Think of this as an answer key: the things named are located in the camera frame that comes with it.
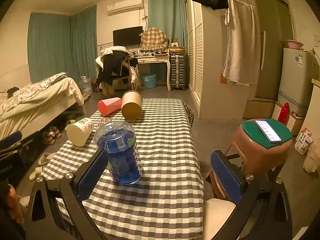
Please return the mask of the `person hand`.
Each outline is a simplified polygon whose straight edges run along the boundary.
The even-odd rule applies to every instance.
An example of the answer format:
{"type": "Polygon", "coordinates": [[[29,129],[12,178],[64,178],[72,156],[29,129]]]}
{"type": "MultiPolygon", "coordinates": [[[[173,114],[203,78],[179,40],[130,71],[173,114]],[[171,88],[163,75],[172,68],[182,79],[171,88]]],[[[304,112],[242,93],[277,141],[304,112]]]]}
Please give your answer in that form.
{"type": "Polygon", "coordinates": [[[14,219],[18,224],[23,223],[23,215],[20,207],[20,202],[17,198],[16,190],[9,184],[9,191],[7,193],[5,203],[9,207],[9,216],[14,219]]]}

